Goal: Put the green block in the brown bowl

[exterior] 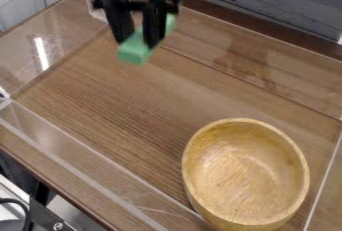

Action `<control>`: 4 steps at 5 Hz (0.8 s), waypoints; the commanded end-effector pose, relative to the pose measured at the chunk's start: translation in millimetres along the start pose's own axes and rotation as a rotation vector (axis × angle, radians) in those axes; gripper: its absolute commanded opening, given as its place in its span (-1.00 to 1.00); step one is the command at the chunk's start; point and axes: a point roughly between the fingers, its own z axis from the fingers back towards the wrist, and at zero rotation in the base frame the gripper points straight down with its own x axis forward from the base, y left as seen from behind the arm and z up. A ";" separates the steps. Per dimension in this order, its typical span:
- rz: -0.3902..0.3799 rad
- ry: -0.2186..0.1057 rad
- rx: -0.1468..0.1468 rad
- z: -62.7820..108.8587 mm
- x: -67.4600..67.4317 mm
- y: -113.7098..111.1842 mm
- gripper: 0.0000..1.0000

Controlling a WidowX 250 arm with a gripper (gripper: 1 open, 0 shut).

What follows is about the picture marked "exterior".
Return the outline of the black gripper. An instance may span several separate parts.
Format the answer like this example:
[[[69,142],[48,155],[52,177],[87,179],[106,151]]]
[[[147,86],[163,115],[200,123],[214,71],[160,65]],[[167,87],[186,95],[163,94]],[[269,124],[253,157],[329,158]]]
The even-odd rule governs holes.
[[[166,37],[167,13],[179,13],[180,0],[95,0],[95,6],[104,8],[118,43],[135,32],[131,11],[143,10],[143,39],[152,49]]]

